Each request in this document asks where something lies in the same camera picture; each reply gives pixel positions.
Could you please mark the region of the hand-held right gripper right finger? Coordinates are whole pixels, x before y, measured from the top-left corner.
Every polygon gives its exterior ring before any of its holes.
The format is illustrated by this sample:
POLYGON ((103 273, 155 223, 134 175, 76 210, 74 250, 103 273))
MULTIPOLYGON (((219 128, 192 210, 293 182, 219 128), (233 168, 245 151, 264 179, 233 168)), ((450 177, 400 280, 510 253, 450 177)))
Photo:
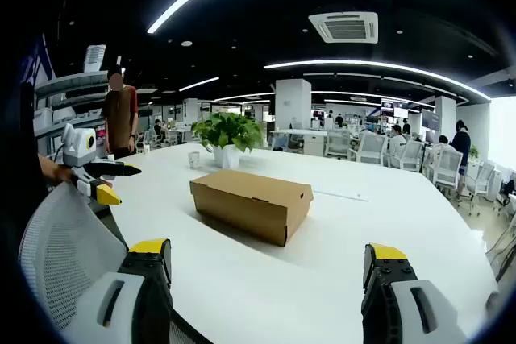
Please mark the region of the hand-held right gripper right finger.
POLYGON ((364 248, 364 343, 465 343, 452 303, 394 247, 364 248))

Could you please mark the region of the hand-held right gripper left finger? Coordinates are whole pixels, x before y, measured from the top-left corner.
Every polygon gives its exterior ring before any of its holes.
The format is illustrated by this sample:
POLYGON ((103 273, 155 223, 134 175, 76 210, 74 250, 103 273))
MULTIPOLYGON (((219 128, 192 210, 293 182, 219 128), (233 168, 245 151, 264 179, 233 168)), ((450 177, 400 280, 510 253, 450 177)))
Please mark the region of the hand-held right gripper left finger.
POLYGON ((171 242, 139 242, 80 297, 81 343, 170 343, 171 242))

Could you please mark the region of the person's left hand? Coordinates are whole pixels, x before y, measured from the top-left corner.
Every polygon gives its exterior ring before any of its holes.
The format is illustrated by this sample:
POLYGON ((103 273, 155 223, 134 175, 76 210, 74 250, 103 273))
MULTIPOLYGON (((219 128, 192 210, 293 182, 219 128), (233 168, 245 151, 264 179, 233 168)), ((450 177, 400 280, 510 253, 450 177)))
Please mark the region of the person's left hand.
POLYGON ((60 184, 62 182, 71 182, 73 180, 73 171, 70 167, 57 164, 52 172, 52 179, 56 184, 60 184))

